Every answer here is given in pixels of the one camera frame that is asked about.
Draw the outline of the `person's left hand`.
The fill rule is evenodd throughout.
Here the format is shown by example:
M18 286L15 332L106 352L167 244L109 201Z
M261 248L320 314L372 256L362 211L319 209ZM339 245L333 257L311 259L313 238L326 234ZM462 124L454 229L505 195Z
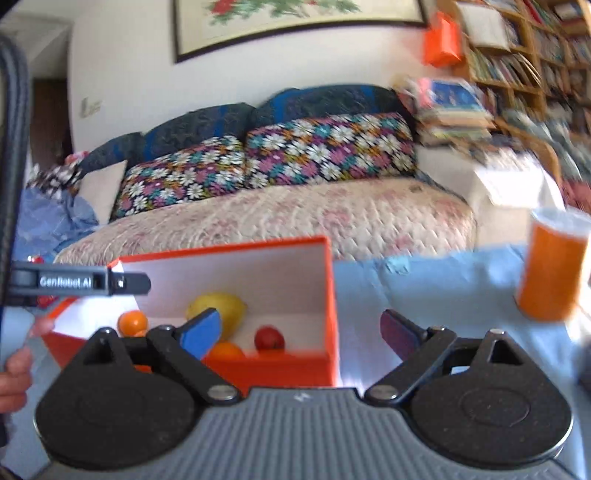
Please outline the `person's left hand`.
M27 403L27 390L32 385L33 354L23 346L11 355L0 375L0 410L2 414L21 410Z

